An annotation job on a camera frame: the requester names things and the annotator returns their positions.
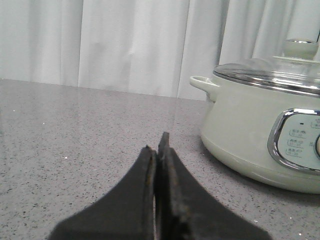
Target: control panel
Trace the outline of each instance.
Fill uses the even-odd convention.
[[[320,110],[285,111],[272,129],[268,148],[287,167],[320,174]]]

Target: lid knob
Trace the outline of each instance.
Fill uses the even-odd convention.
[[[313,60],[319,44],[306,39],[288,39],[284,41],[283,53],[285,57]]]

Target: pot handle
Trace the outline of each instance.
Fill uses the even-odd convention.
[[[205,91],[211,101],[215,102],[217,100],[220,86],[211,82],[209,77],[191,76],[190,85],[194,86],[197,89]]]

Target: gray countertop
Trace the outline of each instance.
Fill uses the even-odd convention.
[[[319,195],[241,176],[205,149],[206,104],[0,80],[0,239],[46,239],[115,186],[142,147],[157,149],[167,131],[187,169],[223,205],[274,240],[319,240]]]

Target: curtain fold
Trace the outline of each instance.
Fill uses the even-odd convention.
[[[0,78],[204,100],[190,76],[319,29],[318,0],[0,0]]]

